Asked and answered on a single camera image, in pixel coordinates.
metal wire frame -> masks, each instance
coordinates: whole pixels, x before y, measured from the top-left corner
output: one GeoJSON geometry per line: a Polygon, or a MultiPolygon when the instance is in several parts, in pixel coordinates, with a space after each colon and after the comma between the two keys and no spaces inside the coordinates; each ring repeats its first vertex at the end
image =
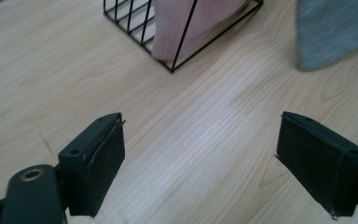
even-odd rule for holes
{"type": "MultiPolygon", "coordinates": [[[[168,69],[171,73],[174,73],[174,71],[176,69],[178,69],[179,67],[183,66],[185,63],[190,61],[197,54],[199,54],[201,51],[203,51],[205,48],[207,48],[209,45],[211,45],[217,38],[219,38],[220,36],[224,35],[232,27],[234,27],[235,25],[237,25],[238,23],[240,23],[244,19],[246,19],[249,16],[253,15],[254,13],[256,13],[264,4],[264,0],[253,0],[253,1],[257,3],[256,6],[254,6],[247,13],[245,13],[244,15],[242,15],[241,17],[236,19],[234,22],[232,22],[226,29],[221,31],[218,35],[216,35],[214,38],[212,38],[210,41],[208,41],[202,47],[200,47],[199,49],[194,51],[187,58],[185,58],[182,62],[178,63],[180,50],[182,49],[183,42],[185,41],[186,33],[187,33],[187,30],[188,30],[188,26],[190,25],[191,18],[193,17],[194,9],[196,8],[196,5],[198,3],[198,0],[194,0],[193,5],[192,5],[192,7],[190,9],[190,13],[188,15],[188,19],[186,21],[185,29],[184,29],[182,37],[180,39],[179,46],[178,46],[178,49],[177,49],[177,51],[175,53],[175,57],[173,59],[172,64],[169,64],[169,63],[166,63],[166,62],[163,62],[163,61],[160,61],[160,60],[156,60],[156,59],[155,60],[158,61],[159,63],[161,63],[161,65],[164,66],[166,69],[168,69]]],[[[151,50],[148,49],[146,45],[149,44],[150,41],[153,40],[154,36],[151,36],[150,38],[145,40],[145,32],[146,32],[147,24],[154,19],[154,16],[149,18],[149,13],[150,13],[150,9],[151,9],[152,0],[148,0],[146,3],[140,5],[137,8],[133,8],[133,3],[134,3],[134,0],[123,0],[121,2],[118,2],[118,0],[115,0],[115,5],[113,7],[107,9],[106,8],[106,0],[103,0],[103,14],[108,20],[110,20],[112,23],[114,23],[118,28],[120,28],[120,30],[122,30],[133,41],[135,41],[135,43],[137,43],[142,49],[144,49],[147,53],[149,53],[151,55],[151,50]],[[128,14],[125,14],[124,16],[118,18],[117,17],[118,8],[123,6],[123,5],[125,5],[125,4],[128,4],[129,2],[130,2],[130,9],[129,9],[128,14]],[[145,10],[145,20],[144,20],[144,22],[138,24],[136,27],[131,29],[132,15],[134,13],[137,13],[137,12],[142,11],[142,10],[145,10]],[[123,20],[127,20],[127,24],[122,24],[121,22],[123,20]],[[141,36],[141,39],[139,40],[133,35],[133,32],[137,31],[140,28],[142,28],[142,36],[141,36]]]]}

wood grain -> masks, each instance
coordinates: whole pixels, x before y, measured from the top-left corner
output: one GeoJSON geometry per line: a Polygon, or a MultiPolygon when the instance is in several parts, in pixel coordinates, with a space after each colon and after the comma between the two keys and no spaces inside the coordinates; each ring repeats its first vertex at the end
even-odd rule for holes
{"type": "MultiPolygon", "coordinates": [[[[70,223],[336,223],[282,166],[280,114],[358,145],[358,51],[296,68],[295,0],[170,75],[103,17],[100,1],[0,4],[0,199],[98,117],[122,112],[126,160],[100,214],[70,223]]],[[[343,217],[338,223],[358,223],[343,217]]]]}

wooden table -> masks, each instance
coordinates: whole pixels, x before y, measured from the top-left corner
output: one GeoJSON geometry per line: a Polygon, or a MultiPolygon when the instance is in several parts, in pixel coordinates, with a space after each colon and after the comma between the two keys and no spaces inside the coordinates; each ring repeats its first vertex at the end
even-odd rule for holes
{"type": "MultiPolygon", "coordinates": [[[[358,145],[358,50],[296,68],[295,0],[269,1],[174,75],[102,1],[0,4],[0,199],[20,169],[122,112],[126,160],[99,215],[70,223],[336,223],[275,158],[281,113],[358,145]]],[[[358,223],[343,217],[338,223],[358,223]]]]}

gray fabric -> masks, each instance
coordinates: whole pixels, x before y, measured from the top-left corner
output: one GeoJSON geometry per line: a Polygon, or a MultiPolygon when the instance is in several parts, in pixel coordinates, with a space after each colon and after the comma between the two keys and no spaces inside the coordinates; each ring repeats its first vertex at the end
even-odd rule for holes
{"type": "Polygon", "coordinates": [[[299,68],[329,65],[358,48],[358,0],[298,0],[299,68]]]}

black wire basket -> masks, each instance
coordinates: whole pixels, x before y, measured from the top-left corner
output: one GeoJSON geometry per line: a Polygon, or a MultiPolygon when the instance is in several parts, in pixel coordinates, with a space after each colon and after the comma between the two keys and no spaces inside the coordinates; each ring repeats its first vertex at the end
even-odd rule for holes
{"type": "MultiPolygon", "coordinates": [[[[211,45],[217,38],[225,34],[232,27],[255,14],[264,4],[264,0],[251,0],[253,6],[250,9],[245,10],[238,18],[233,20],[232,23],[223,27],[219,33],[209,37],[207,41],[203,42],[204,44],[193,49],[187,55],[179,57],[197,2],[198,0],[194,0],[193,2],[173,61],[163,62],[156,59],[171,73],[190,61],[194,56],[211,45]]],[[[111,0],[111,2],[109,2],[109,0],[103,0],[103,14],[151,55],[151,48],[153,46],[153,39],[156,31],[152,0],[111,0]]]]}

